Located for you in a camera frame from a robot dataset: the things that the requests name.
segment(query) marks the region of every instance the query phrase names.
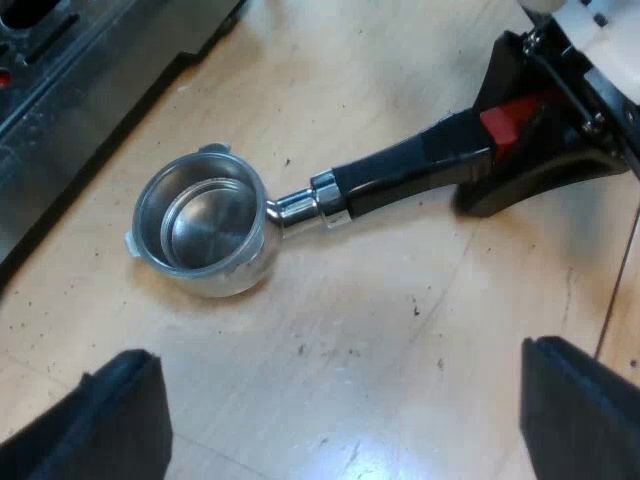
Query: wooden floor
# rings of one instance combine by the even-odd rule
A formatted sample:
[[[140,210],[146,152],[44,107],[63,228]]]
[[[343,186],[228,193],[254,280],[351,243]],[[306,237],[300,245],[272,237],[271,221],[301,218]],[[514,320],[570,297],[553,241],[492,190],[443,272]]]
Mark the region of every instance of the wooden floor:
[[[123,243],[170,160],[231,142],[281,196],[470,105],[493,40],[528,28],[512,0],[254,1],[3,292],[0,440],[142,347],[167,382],[168,478],[532,479],[524,338],[562,335],[640,384],[631,174],[486,220],[456,217],[451,188],[422,194],[295,239],[227,300],[177,291]]]

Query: red part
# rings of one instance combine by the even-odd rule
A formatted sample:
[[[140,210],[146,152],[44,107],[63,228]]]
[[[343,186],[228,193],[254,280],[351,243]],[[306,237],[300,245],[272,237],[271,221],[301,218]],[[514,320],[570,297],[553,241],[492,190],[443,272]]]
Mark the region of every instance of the red part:
[[[7,70],[0,70],[0,88],[11,85],[11,74]]]
[[[496,143],[496,162],[500,162],[504,158],[518,140],[527,121],[548,99],[548,94],[526,95],[480,114],[482,124]]]

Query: metal screw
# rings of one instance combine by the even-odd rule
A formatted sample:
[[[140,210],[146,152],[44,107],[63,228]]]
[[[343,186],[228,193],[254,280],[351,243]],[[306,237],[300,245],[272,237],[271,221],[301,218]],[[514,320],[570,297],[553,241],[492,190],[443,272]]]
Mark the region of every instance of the metal screw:
[[[522,52],[525,55],[531,55],[535,48],[540,45],[541,41],[542,38],[537,34],[537,32],[531,32],[524,40]]]
[[[600,28],[604,27],[607,23],[609,23],[609,20],[607,20],[607,17],[605,17],[602,13],[596,13],[593,16],[593,21],[596,22],[596,25],[598,25]]]
[[[584,131],[584,133],[588,134],[588,135],[592,135],[596,132],[596,129],[593,125],[593,122],[591,120],[587,120],[586,122],[584,122],[582,124],[582,130]]]

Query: white object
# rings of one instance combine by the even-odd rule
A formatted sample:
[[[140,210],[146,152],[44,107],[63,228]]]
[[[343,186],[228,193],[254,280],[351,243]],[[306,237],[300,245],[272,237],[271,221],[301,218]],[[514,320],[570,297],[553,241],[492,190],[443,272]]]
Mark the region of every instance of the white object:
[[[640,104],[640,0],[567,0],[553,17],[576,50]]]
[[[518,0],[520,5],[534,12],[551,13],[558,10],[567,0]]]

